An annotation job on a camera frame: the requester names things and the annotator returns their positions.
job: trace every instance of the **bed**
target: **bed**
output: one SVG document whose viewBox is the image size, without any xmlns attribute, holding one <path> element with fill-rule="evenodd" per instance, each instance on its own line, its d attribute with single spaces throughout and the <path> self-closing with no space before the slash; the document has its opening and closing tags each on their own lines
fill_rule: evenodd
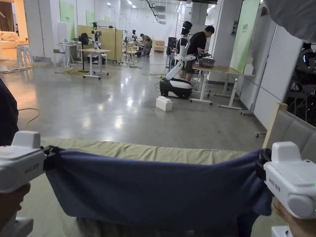
<svg viewBox="0 0 316 237">
<path fill-rule="evenodd" d="M 285 104 L 278 104 L 275 116 L 268 130 L 264 147 L 271 147 L 277 141 L 293 141 L 298 144 L 303 158 L 312 157 L 316 148 L 316 128 L 285 111 Z M 42 145 L 59 146 L 97 155 L 146 161 L 168 161 L 180 163 L 215 164 L 244 155 L 243 151 L 179 149 L 144 145 L 73 140 L 43 137 Z M 218 236 L 211 232 L 169 232 L 145 228 L 128 228 L 97 221 L 89 221 L 67 216 L 60 207 L 50 183 L 45 175 L 31 182 L 30 193 L 25 197 L 19 216 L 32 217 L 34 230 L 30 236 L 46 237 L 103 237 L 103 236 Z M 252 230 L 252 236 L 271 235 L 271 227 L 285 222 L 275 212 L 270 217 L 259 217 Z"/>
</svg>

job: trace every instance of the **shorts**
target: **shorts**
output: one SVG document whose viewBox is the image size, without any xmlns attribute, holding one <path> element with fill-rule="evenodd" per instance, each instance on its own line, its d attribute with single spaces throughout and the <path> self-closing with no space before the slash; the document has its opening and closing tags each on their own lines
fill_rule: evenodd
<svg viewBox="0 0 316 237">
<path fill-rule="evenodd" d="M 192 69 L 193 63 L 194 63 L 194 60 L 187 61 L 185 68 L 183 67 L 181 70 L 185 71 L 186 73 L 189 73 L 189 74 L 194 74 L 195 70 Z"/>
</svg>

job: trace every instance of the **blue cloth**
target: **blue cloth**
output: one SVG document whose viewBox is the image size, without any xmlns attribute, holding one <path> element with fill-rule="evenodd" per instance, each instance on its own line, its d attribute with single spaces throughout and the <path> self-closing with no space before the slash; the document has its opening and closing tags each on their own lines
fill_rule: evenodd
<svg viewBox="0 0 316 237">
<path fill-rule="evenodd" d="M 272 194 L 255 172 L 259 151 L 214 165 L 138 161 L 60 149 L 46 175 L 69 216 L 127 226 L 203 230 L 238 224 L 250 236 Z"/>
</svg>

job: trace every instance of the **sign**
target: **sign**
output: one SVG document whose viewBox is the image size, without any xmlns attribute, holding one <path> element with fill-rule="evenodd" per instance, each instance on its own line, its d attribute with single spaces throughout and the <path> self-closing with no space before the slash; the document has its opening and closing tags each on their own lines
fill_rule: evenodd
<svg viewBox="0 0 316 237">
<path fill-rule="evenodd" d="M 86 21 L 87 26 L 92 26 L 92 23 L 95 22 L 94 12 L 86 10 Z"/>
<path fill-rule="evenodd" d="M 244 73 L 251 36 L 255 24 L 260 0 L 244 0 L 236 34 L 230 67 Z"/>
<path fill-rule="evenodd" d="M 75 38 L 75 11 L 74 6 L 68 2 L 60 0 L 60 21 L 67 23 L 67 33 L 70 40 Z"/>
</svg>

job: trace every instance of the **hand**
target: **hand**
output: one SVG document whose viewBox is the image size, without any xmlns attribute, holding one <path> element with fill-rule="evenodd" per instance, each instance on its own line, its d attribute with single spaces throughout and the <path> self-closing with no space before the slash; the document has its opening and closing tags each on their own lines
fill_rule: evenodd
<svg viewBox="0 0 316 237">
<path fill-rule="evenodd" d="M 24 196 L 30 191 L 31 185 L 26 184 L 12 193 L 0 194 L 0 231 L 11 219 L 13 214 L 21 210 L 20 203 Z"/>
<path fill-rule="evenodd" d="M 288 223 L 293 237 L 316 237 L 316 220 L 302 220 L 293 217 L 279 201 L 276 201 L 274 207 Z"/>
</svg>

